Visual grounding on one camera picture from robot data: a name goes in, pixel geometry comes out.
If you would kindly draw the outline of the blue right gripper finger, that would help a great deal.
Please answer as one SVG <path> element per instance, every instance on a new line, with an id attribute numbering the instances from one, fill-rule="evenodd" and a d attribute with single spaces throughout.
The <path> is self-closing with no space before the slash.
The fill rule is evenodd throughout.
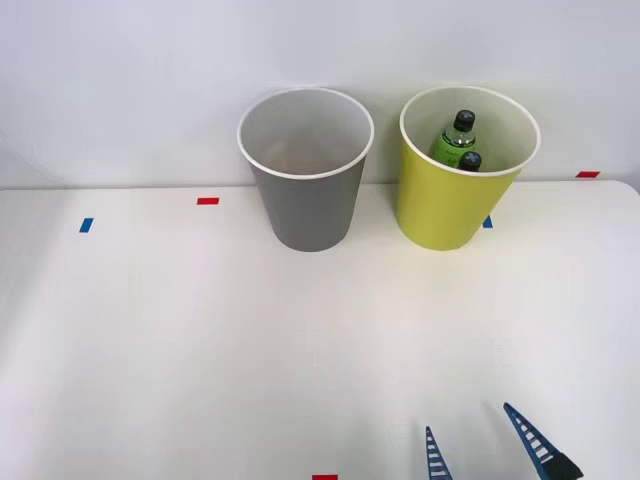
<path id="1" fill-rule="evenodd" d="M 510 403 L 505 402 L 503 409 L 542 480 L 576 480 L 584 477 L 582 470 Z"/>
<path id="2" fill-rule="evenodd" d="M 425 427 L 425 450 L 429 480 L 452 480 L 453 477 L 429 426 Z"/>

